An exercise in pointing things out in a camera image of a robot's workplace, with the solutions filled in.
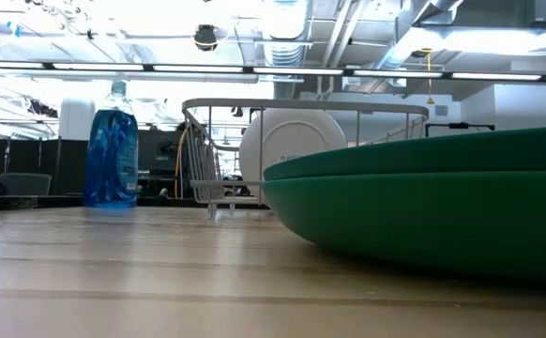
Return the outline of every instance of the ceiling light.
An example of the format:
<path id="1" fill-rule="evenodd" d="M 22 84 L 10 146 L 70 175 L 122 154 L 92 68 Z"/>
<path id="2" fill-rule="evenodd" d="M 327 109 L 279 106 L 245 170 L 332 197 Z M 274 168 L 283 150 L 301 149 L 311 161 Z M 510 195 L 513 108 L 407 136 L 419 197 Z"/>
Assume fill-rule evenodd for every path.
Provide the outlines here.
<path id="1" fill-rule="evenodd" d="M 408 70 L 355 70 L 355 76 L 409 78 L 409 79 L 438 79 L 441 72 L 436 71 L 408 71 Z"/>
<path id="2" fill-rule="evenodd" d="M 156 71 L 178 71 L 178 72 L 202 72 L 202 73 L 241 73 L 241 67 L 223 66 L 154 66 Z"/>
<path id="3" fill-rule="evenodd" d="M 2 62 L 0 69 L 43 69 L 44 66 L 39 62 Z"/>
<path id="4" fill-rule="evenodd" d="M 54 64 L 56 69 L 74 69 L 74 70 L 114 70 L 114 71 L 132 71 L 144 70 L 142 65 L 133 64 Z"/>
<path id="5" fill-rule="evenodd" d="M 541 75 L 529 74 L 488 74 L 488 73 L 454 73 L 453 79 L 462 80 L 494 80 L 494 81 L 537 81 Z"/>
<path id="6" fill-rule="evenodd" d="M 275 75 L 342 75 L 343 69 L 293 69 L 293 68 L 255 67 L 254 73 L 275 74 Z"/>

